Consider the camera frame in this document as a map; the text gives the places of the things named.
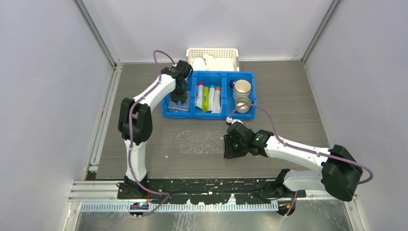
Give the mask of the clear oval textured tray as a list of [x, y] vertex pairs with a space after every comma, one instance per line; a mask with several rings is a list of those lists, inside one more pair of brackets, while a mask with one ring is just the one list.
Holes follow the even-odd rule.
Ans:
[[222, 154], [225, 134], [222, 130], [184, 131], [177, 135], [175, 146], [183, 154]]

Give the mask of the yellow green toothpaste tube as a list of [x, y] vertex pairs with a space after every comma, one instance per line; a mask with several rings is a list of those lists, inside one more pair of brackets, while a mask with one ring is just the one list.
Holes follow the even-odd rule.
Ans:
[[209, 110], [209, 88], [203, 88], [203, 98], [202, 98], [202, 112], [206, 113]]

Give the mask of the small metal cup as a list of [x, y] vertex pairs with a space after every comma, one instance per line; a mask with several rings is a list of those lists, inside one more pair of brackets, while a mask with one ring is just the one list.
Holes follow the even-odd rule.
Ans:
[[251, 108], [251, 100], [246, 96], [240, 96], [235, 100], [236, 112], [245, 114]]

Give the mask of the white enamel mug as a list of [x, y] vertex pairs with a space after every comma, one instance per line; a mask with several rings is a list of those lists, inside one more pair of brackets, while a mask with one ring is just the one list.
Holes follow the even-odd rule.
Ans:
[[252, 85], [248, 80], [245, 79], [238, 79], [238, 80], [231, 80], [229, 82], [229, 86], [232, 89], [233, 99], [236, 100], [241, 96], [249, 97], [249, 94], [252, 90]]

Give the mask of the clear square textured holder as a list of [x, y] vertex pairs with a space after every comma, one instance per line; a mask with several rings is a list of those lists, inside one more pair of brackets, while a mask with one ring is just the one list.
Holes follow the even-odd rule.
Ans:
[[185, 102], [178, 101], [177, 103], [170, 101], [168, 105], [168, 110], [170, 112], [189, 112], [191, 101], [191, 92], [187, 91], [187, 99]]

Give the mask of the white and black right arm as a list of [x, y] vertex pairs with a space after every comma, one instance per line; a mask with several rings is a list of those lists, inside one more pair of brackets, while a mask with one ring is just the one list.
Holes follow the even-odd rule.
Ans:
[[315, 190], [341, 201], [353, 199], [363, 168], [346, 148], [340, 145], [331, 149], [312, 147], [283, 139], [270, 131], [253, 132], [237, 119], [227, 119], [226, 124], [226, 159], [252, 154], [282, 159], [306, 168], [302, 171], [282, 169], [272, 183], [278, 196], [284, 198], [297, 191]]

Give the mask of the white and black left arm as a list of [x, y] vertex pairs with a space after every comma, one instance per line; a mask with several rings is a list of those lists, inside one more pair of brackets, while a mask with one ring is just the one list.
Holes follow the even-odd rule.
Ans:
[[118, 130], [127, 147], [127, 171], [124, 184], [136, 199], [147, 195], [145, 167], [146, 141], [153, 131], [152, 111], [161, 100], [170, 95], [171, 101], [185, 103], [188, 100], [187, 83], [193, 74], [192, 66], [180, 60], [172, 67], [163, 68], [158, 78], [145, 91], [121, 102]]

